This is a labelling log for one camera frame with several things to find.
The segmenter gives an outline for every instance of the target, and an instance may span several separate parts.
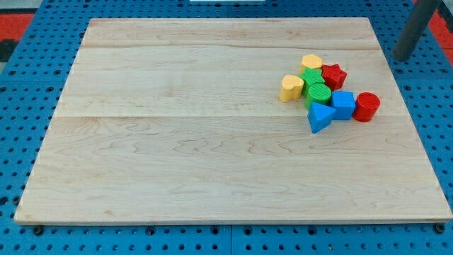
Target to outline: green block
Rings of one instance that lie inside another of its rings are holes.
[[[306,98],[306,94],[313,84],[324,84],[324,78],[322,77],[322,70],[311,69],[306,67],[305,72],[299,75],[304,80],[304,88],[302,89],[302,95]]]
[[[322,104],[328,104],[331,99],[332,91],[325,84],[313,84],[308,89],[305,98],[305,108],[310,109],[311,103],[317,102]]]

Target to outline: perforated blue surface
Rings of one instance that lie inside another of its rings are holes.
[[[405,63],[389,55],[410,1],[45,0],[0,76],[0,254],[453,254],[452,224],[21,227],[15,202],[91,17],[366,16],[446,196],[453,200],[453,70],[429,31]]]

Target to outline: red pentagon block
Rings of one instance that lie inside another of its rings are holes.
[[[321,69],[323,70],[322,77],[326,81],[326,85],[331,89],[331,91],[341,89],[348,74],[340,69],[340,65],[334,64],[330,66],[323,64]]]

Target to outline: wooden cutting board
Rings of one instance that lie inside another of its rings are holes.
[[[374,91],[313,135],[302,55]],[[23,225],[444,222],[452,212],[366,18],[92,19],[15,214]]]

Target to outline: red cylinder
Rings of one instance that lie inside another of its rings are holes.
[[[379,97],[371,92],[361,93],[355,100],[355,110],[352,117],[360,122],[369,122],[381,105]]]

